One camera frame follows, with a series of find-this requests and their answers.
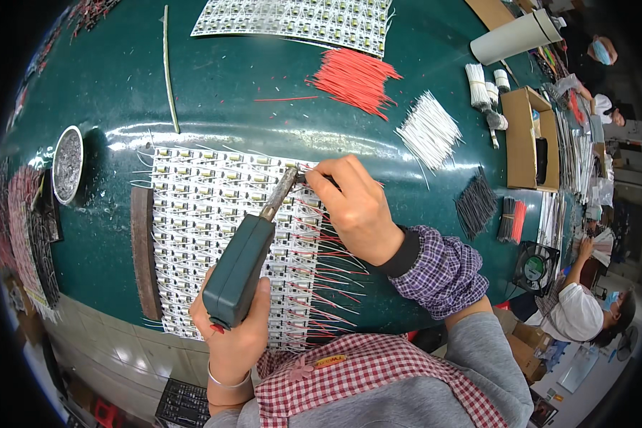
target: pink flower appliqué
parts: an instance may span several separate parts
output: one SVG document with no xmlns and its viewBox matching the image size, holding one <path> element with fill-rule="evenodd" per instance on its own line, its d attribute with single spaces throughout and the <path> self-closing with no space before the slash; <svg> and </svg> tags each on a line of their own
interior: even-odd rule
<svg viewBox="0 0 642 428">
<path fill-rule="evenodd" d="M 311 372 L 314 371 L 314 366 L 305 364 L 305 356 L 302 355 L 300 360 L 295 362 L 295 366 L 290 370 L 291 381 L 301 381 L 304 378 L 311 377 Z"/>
</svg>

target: surgical mask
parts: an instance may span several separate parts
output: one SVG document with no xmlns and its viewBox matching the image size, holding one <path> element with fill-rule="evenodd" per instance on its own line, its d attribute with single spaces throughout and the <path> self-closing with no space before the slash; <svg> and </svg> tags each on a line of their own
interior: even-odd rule
<svg viewBox="0 0 642 428">
<path fill-rule="evenodd" d="M 594 56 L 597 56 L 597 60 L 604 65 L 611 65 L 611 57 L 608 56 L 608 50 L 604 46 L 604 43 L 601 43 L 599 40 L 592 42 L 592 49 L 594 50 Z"/>
<path fill-rule="evenodd" d="M 611 304 L 618 300 L 618 294 L 619 294 L 618 291 L 609 293 L 606 300 L 604 300 L 604 303 L 602 304 L 602 309 L 610 312 Z"/>
</svg>

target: black plastic crate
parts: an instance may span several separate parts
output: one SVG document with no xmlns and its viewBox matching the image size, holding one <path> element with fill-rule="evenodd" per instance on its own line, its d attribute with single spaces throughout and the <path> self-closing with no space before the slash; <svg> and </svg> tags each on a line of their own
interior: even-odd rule
<svg viewBox="0 0 642 428">
<path fill-rule="evenodd" d="M 207 389 L 170 378 L 154 415 L 182 427 L 202 427 L 209 420 Z"/>
</svg>

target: white cylinder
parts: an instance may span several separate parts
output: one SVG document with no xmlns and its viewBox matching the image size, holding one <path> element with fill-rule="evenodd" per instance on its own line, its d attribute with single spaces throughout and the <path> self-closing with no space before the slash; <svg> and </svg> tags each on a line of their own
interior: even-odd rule
<svg viewBox="0 0 642 428">
<path fill-rule="evenodd" d="M 473 40 L 471 51 L 482 65 L 489 65 L 561 39 L 545 9 L 540 9 Z"/>
</svg>

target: silver bracelet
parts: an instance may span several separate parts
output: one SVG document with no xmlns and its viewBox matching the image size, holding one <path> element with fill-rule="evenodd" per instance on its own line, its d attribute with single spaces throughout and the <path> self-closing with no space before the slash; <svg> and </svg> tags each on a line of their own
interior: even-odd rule
<svg viewBox="0 0 642 428">
<path fill-rule="evenodd" d="M 245 376 L 245 379 L 243 379 L 243 380 L 242 380 L 242 382 L 240 382 L 238 385 L 228 386 L 228 385 L 224 385 L 224 384 L 223 384 L 223 383 L 221 383 L 220 381 L 217 381 L 216 379 L 214 379 L 214 376 L 212 376 L 212 371 L 211 371 L 211 370 L 209 370 L 209 366 L 210 366 L 210 364 L 209 364 L 209 362 L 208 362 L 208 363 L 207 363 L 207 374 L 209 375 L 209 378 L 210 378 L 214 383 L 216 383 L 217 385 L 219 385 L 221 388 L 225 388 L 225 389 L 236 389 L 236 388 L 240 388 L 240 387 L 241 387 L 241 386 L 243 386 L 245 383 L 247 383 L 247 381 L 248 381 L 248 380 L 250 380 L 250 376 L 251 376 L 251 374 L 252 374 L 252 369 L 250 369 L 250 370 L 248 370 L 248 371 L 247 371 L 247 375 Z"/>
</svg>

